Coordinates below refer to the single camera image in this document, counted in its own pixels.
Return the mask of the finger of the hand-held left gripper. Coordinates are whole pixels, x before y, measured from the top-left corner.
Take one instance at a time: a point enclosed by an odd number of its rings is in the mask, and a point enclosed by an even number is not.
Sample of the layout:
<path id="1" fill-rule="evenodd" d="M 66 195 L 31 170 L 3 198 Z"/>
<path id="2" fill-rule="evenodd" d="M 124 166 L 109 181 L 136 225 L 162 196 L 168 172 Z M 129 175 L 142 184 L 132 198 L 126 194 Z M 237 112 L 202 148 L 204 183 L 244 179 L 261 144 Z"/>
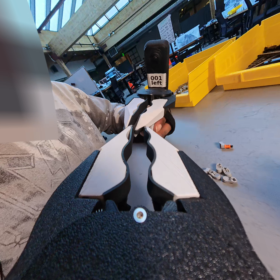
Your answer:
<path id="1" fill-rule="evenodd" d="M 135 125 L 140 114 L 146 109 L 146 100 L 133 98 L 125 105 L 124 128 Z"/>
<path id="2" fill-rule="evenodd" d="M 154 124 L 164 116 L 166 102 L 167 99 L 154 99 L 152 101 L 152 105 L 138 117 L 134 128 L 134 135 L 138 135 L 143 127 L 149 127 L 153 130 Z"/>

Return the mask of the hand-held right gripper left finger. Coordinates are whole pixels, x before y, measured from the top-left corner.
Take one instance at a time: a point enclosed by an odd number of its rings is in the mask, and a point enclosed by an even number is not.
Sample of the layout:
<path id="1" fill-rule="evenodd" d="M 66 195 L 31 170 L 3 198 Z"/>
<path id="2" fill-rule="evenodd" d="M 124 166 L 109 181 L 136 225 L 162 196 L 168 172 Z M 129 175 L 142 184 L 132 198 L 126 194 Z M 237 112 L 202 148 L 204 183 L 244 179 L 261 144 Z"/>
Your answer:
<path id="1" fill-rule="evenodd" d="M 129 125 L 99 149 L 79 198 L 124 198 L 130 191 L 127 160 L 132 152 L 133 126 Z"/>

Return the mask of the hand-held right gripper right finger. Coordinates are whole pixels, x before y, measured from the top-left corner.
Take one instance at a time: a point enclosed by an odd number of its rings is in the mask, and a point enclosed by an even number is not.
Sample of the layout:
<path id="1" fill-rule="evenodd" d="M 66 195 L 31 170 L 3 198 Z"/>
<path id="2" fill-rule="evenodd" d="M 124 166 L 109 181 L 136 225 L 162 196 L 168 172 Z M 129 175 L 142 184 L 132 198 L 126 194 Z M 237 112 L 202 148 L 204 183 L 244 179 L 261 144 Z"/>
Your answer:
<path id="1" fill-rule="evenodd" d="M 199 198 L 200 194 L 182 160 L 186 154 L 179 151 L 151 128 L 144 129 L 146 155 L 151 161 L 147 190 L 153 200 Z"/>

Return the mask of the pile of grey connectors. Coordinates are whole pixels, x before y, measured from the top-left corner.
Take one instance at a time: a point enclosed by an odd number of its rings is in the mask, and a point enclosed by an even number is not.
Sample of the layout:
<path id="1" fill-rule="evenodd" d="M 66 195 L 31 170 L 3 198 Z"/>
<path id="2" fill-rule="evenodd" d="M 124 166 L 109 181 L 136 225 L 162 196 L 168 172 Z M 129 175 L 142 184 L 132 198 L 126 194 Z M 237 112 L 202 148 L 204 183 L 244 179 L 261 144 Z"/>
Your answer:
<path id="1" fill-rule="evenodd" d="M 224 183 L 237 184 L 237 179 L 232 176 L 229 168 L 223 166 L 221 163 L 216 164 L 216 170 L 205 168 L 203 171 L 213 180 L 221 180 Z"/>

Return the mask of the grey desk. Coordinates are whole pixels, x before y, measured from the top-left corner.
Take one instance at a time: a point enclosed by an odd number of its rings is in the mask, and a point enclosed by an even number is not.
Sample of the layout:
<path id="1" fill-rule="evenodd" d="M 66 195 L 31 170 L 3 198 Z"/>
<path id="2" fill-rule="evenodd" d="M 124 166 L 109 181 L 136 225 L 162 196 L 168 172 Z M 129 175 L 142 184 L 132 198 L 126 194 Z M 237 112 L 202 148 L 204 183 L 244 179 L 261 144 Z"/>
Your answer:
<path id="1" fill-rule="evenodd" d="M 223 90 L 195 107 L 172 108 L 167 136 L 200 198 L 178 199 L 162 212 L 148 194 L 147 143 L 133 143 L 127 160 L 130 212 L 103 212 L 113 245 L 108 279 L 279 279 L 279 85 Z M 233 145 L 221 149 L 219 142 Z M 229 168 L 237 184 L 203 170 Z"/>

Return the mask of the person's left hand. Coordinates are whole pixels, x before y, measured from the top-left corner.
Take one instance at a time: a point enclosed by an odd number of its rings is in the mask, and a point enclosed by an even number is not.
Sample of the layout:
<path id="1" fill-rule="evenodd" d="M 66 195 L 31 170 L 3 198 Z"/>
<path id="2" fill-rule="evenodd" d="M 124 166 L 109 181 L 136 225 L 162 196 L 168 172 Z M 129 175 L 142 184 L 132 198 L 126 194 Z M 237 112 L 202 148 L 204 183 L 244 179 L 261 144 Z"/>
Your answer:
<path id="1" fill-rule="evenodd" d="M 171 125 L 167 123 L 165 117 L 162 117 L 160 120 L 155 122 L 153 131 L 156 132 L 162 138 L 165 138 L 166 135 L 168 135 L 171 131 Z"/>

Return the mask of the black office chair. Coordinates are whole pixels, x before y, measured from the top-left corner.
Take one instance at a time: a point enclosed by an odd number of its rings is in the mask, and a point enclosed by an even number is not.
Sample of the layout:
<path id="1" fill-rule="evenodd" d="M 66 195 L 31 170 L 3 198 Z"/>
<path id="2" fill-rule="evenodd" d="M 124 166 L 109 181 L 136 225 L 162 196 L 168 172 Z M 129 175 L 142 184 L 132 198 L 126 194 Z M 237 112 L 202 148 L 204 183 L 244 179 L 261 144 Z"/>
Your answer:
<path id="1" fill-rule="evenodd" d="M 123 93 L 123 91 L 118 86 L 116 76 L 110 77 L 110 82 L 111 82 L 111 88 L 112 88 L 114 94 L 117 96 L 117 98 L 120 101 L 120 103 L 124 104 L 125 103 L 124 93 Z"/>

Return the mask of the pile of brown brick parts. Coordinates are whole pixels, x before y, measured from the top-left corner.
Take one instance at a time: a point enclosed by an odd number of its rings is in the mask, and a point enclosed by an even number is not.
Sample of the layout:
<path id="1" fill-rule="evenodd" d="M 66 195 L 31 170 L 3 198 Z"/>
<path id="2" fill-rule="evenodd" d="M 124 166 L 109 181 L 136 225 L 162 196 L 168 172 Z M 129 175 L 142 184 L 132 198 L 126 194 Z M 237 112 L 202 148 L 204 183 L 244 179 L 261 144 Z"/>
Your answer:
<path id="1" fill-rule="evenodd" d="M 188 82 L 180 85 L 174 92 L 174 95 L 188 94 Z"/>

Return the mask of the yellow plastic bin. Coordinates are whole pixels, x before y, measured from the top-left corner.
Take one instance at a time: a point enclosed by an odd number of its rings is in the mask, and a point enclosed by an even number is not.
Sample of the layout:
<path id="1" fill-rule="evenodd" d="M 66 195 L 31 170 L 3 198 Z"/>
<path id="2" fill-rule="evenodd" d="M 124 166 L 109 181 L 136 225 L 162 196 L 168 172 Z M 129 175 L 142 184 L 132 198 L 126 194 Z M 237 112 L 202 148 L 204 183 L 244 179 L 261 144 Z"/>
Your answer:
<path id="1" fill-rule="evenodd" d="M 225 90 L 280 84 L 279 62 L 247 69 L 265 47 L 280 43 L 280 14 L 256 25 L 214 58 L 217 85 Z"/>
<path id="2" fill-rule="evenodd" d="M 188 104 L 197 105 L 215 86 L 214 58 L 236 40 L 233 37 L 186 58 L 188 70 Z"/>
<path id="3" fill-rule="evenodd" d="M 195 69 L 187 62 L 187 59 L 170 68 L 168 89 L 173 93 L 179 86 L 188 82 L 188 94 L 177 94 L 175 107 L 194 107 L 199 102 L 198 75 Z"/>

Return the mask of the white board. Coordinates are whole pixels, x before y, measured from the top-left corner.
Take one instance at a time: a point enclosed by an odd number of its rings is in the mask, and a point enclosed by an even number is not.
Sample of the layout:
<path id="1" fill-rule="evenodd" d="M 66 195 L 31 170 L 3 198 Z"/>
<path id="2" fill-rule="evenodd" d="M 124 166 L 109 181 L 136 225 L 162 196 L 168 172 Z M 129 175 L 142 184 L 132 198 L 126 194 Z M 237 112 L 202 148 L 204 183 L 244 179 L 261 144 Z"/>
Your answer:
<path id="1" fill-rule="evenodd" d="M 100 94 L 103 98 L 105 98 L 96 82 L 92 80 L 84 66 L 80 67 L 76 72 L 68 77 L 64 83 L 82 90 L 87 95 L 95 96 Z"/>

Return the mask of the person's grey printed sweatshirt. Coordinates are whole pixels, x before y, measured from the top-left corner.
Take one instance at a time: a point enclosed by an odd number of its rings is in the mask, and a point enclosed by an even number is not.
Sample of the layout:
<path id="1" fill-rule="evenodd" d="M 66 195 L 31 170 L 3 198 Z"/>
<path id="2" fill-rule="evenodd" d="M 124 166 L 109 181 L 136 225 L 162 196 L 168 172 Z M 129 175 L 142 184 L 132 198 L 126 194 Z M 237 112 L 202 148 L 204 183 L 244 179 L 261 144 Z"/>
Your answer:
<path id="1" fill-rule="evenodd" d="M 89 134 L 62 130 L 58 140 L 1 144 L 1 265 L 9 274 L 35 222 L 59 184 L 105 143 Z"/>

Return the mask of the pile of dark brick parts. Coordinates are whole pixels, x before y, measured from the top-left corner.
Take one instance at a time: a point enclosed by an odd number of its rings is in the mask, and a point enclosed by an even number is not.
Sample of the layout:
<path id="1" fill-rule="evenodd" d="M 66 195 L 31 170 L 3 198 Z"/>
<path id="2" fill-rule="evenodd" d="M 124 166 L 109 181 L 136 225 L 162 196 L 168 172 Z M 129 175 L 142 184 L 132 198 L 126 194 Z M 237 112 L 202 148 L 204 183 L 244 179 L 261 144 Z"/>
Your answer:
<path id="1" fill-rule="evenodd" d="M 264 51 L 246 68 L 252 69 L 256 67 L 271 65 L 280 62 L 280 45 L 265 47 Z"/>

